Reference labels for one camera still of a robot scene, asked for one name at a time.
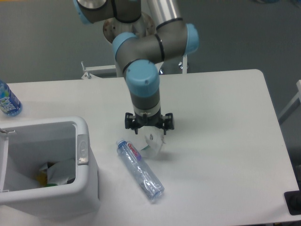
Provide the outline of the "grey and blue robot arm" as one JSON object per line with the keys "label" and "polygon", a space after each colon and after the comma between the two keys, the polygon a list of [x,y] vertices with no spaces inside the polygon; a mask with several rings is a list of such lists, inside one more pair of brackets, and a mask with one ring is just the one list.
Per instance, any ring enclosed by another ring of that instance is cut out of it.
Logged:
{"label": "grey and blue robot arm", "polygon": [[175,0],[150,0],[155,33],[147,34],[139,0],[76,0],[75,9],[85,24],[107,19],[117,21],[112,41],[115,65],[122,72],[134,112],[126,113],[125,128],[174,129],[171,113],[161,114],[159,72],[156,64],[185,56],[199,47],[193,24],[183,21]]}

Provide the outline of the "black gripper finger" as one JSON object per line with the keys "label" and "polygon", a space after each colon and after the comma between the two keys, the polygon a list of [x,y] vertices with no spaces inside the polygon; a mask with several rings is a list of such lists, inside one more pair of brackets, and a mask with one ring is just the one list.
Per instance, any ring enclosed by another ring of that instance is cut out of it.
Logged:
{"label": "black gripper finger", "polygon": [[139,123],[136,121],[136,116],[132,113],[125,113],[125,129],[131,129],[138,134]]}
{"label": "black gripper finger", "polygon": [[169,130],[174,130],[174,117],[172,113],[167,113],[165,116],[162,116],[162,129],[164,131],[164,135]]}

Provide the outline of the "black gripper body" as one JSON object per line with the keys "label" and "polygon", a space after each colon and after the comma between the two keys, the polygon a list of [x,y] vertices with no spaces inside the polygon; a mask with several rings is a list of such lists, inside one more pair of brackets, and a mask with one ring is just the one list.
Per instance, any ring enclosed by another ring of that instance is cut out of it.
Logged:
{"label": "black gripper body", "polygon": [[150,127],[156,127],[159,129],[163,128],[163,119],[162,119],[162,114],[157,113],[153,116],[139,116],[135,115],[135,119],[133,120],[133,123],[137,127],[144,127],[144,126],[150,126]]}

